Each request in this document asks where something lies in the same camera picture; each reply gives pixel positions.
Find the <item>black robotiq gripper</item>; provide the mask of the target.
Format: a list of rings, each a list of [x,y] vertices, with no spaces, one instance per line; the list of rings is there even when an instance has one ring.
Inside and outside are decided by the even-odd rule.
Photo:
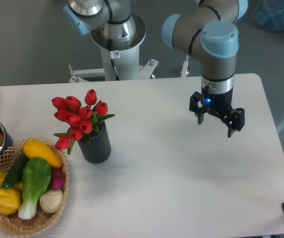
[[[243,108],[233,109],[231,106],[233,89],[222,94],[213,94],[209,86],[205,86],[199,92],[194,92],[190,97],[189,110],[195,114],[198,124],[204,121],[204,114],[209,113],[220,117],[228,127],[227,137],[236,131],[241,131],[245,125],[245,110]]]

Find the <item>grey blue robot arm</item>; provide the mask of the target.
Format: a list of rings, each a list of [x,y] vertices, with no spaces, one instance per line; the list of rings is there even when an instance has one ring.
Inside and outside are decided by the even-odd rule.
[[[245,112],[231,105],[238,30],[235,22],[246,12],[245,0],[200,0],[190,16],[169,16],[162,40],[171,48],[201,63],[201,91],[189,109],[198,122],[204,114],[219,118],[232,135],[245,124]],[[129,0],[70,0],[63,7],[70,25],[81,35],[90,34],[100,48],[105,79],[141,79],[139,47],[145,39],[143,20],[132,12]]]

